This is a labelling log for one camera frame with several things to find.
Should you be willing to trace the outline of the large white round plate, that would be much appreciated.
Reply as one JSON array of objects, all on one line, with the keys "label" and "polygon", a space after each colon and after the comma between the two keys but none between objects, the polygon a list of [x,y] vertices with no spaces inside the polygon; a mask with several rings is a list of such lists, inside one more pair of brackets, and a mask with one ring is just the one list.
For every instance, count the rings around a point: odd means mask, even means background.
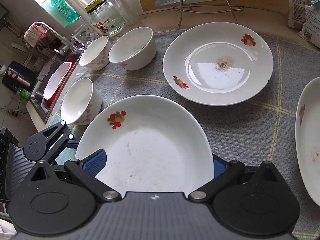
[{"label": "large white round plate", "polygon": [[295,138],[300,174],[311,199],[319,205],[319,78],[303,89],[296,111]]}]

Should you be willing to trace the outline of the pink white basin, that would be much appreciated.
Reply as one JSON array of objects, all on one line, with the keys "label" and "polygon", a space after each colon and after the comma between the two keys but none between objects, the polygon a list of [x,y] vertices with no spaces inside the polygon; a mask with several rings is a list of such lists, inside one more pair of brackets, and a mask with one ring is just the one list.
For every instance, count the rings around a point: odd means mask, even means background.
[{"label": "pink white basin", "polygon": [[51,75],[43,93],[43,97],[46,100],[49,100],[55,94],[56,90],[60,87],[62,81],[64,80],[67,73],[69,72],[71,66],[72,66],[71,61],[66,61],[62,63],[57,68],[57,70]]}]

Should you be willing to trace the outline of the green dish soap bottle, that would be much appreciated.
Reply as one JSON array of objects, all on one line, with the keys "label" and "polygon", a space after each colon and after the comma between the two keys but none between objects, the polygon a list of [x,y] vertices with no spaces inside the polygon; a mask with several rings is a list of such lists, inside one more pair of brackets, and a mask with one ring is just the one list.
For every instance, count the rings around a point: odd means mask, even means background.
[{"label": "green dish soap bottle", "polygon": [[76,21],[79,14],[65,0],[50,0],[50,5],[54,9],[54,17],[64,27]]}]

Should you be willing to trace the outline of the white bowl pink flowers front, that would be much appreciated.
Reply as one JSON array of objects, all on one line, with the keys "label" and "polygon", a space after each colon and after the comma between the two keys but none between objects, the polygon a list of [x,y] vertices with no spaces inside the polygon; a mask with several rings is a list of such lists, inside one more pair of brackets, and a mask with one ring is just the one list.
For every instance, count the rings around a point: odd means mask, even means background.
[{"label": "white bowl pink flowers front", "polygon": [[65,95],[61,105],[61,119],[66,124],[88,125],[100,112],[101,95],[89,78],[76,81]]}]

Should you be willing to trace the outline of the white bowl pink flowers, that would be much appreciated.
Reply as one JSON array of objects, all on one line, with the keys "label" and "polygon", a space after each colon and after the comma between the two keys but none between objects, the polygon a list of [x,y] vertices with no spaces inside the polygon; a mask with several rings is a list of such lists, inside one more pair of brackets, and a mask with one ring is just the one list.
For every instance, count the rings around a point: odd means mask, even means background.
[{"label": "white bowl pink flowers", "polygon": [[109,64],[108,55],[112,44],[108,36],[101,36],[93,41],[83,52],[79,64],[93,71],[101,70]]},{"label": "white bowl pink flowers", "polygon": [[76,81],[65,95],[61,105],[61,119],[66,124],[88,125],[100,112],[101,95],[89,78]]}]

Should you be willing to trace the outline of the roll of plastic wrap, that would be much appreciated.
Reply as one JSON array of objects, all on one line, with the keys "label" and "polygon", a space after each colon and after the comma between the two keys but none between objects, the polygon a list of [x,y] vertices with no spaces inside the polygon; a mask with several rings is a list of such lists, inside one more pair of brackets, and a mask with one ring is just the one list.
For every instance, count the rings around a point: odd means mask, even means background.
[{"label": "roll of plastic wrap", "polygon": [[91,17],[89,13],[86,11],[85,7],[87,7],[87,3],[85,0],[65,0],[68,5],[70,5],[78,14],[79,16],[91,27],[93,24],[91,23]]}]

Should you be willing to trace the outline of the white plastic bag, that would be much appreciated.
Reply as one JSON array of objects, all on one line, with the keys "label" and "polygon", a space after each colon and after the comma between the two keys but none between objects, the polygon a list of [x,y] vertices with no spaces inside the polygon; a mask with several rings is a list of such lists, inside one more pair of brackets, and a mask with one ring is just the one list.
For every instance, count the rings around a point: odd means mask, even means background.
[{"label": "white plastic bag", "polygon": [[305,6],[305,23],[298,35],[317,48],[320,47],[319,0],[312,0],[310,6]]}]

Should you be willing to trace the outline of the red white paper bag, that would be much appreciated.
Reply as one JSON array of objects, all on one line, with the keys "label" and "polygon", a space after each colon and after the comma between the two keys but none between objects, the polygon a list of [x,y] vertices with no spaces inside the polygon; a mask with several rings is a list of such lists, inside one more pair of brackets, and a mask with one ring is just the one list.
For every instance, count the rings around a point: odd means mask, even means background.
[{"label": "red white paper bag", "polygon": [[302,29],[305,23],[305,7],[311,5],[312,0],[289,0],[289,16],[287,26]]}]

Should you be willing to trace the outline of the chrome sink faucet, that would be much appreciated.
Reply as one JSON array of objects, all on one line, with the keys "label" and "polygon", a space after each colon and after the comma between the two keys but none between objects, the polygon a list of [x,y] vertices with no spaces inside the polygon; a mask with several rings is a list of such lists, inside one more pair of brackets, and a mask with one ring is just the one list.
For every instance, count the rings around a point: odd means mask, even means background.
[{"label": "chrome sink faucet", "polygon": [[34,48],[39,42],[48,37],[53,37],[59,40],[61,44],[61,46],[57,49],[59,54],[68,54],[68,51],[71,48],[70,40],[61,36],[57,31],[44,22],[34,22],[32,25],[30,25],[23,38],[27,46]]}]

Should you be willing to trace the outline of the glass jar green lid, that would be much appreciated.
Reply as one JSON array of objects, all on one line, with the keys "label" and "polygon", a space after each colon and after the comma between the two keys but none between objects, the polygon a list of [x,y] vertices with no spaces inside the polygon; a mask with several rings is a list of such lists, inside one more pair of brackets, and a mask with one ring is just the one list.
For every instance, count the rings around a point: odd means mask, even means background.
[{"label": "glass jar green lid", "polygon": [[109,0],[92,0],[85,10],[92,25],[109,37],[117,35],[126,26],[126,21]]}]

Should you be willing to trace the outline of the white oval dish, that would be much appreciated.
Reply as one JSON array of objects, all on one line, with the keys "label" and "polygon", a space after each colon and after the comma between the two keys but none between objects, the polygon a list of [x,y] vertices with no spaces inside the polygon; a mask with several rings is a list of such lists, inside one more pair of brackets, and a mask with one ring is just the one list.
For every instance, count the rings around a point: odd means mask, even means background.
[{"label": "white oval dish", "polygon": [[176,37],[163,57],[163,74],[182,97],[229,106],[260,93],[273,72],[272,52],[251,29],[235,23],[195,26]]},{"label": "white oval dish", "polygon": [[155,95],[131,96],[99,113],[75,156],[102,149],[97,179],[121,195],[195,191],[214,177],[213,156],[198,121],[184,107]]}]

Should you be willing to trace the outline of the plain white bowl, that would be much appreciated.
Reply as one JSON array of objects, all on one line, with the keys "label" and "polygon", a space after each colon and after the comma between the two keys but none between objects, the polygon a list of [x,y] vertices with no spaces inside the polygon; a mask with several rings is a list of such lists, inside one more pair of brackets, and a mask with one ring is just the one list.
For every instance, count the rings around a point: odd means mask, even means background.
[{"label": "plain white bowl", "polygon": [[133,29],[112,46],[108,59],[126,70],[134,71],[147,66],[157,52],[153,30],[149,27]]}]

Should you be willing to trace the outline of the glass mug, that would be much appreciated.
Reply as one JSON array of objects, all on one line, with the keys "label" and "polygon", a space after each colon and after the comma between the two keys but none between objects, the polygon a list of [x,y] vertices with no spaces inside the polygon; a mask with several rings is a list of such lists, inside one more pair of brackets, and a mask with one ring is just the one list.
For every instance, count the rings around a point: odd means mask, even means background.
[{"label": "glass mug", "polygon": [[85,23],[72,33],[71,44],[77,50],[85,50],[97,38],[99,34],[91,25]]}]

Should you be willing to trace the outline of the grey green checked cloth mat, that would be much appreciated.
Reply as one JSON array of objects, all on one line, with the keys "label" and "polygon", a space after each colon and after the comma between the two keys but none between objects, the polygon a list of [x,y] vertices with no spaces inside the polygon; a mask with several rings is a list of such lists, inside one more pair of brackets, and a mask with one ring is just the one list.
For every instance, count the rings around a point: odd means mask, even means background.
[{"label": "grey green checked cloth mat", "polygon": [[205,131],[212,152],[230,161],[257,166],[263,160],[274,163],[300,204],[300,217],[293,234],[298,239],[319,237],[319,206],[310,198],[302,181],[295,144],[295,119],[304,87],[319,77],[319,50],[265,36],[273,55],[273,73],[266,87],[243,103],[210,107],[178,95],[166,82],[163,56],[180,31],[155,33],[157,54],[145,68],[127,72],[109,64],[93,72],[77,67],[69,83],[89,77],[100,89],[102,107],[120,99],[152,94],[169,98],[185,107]]}]

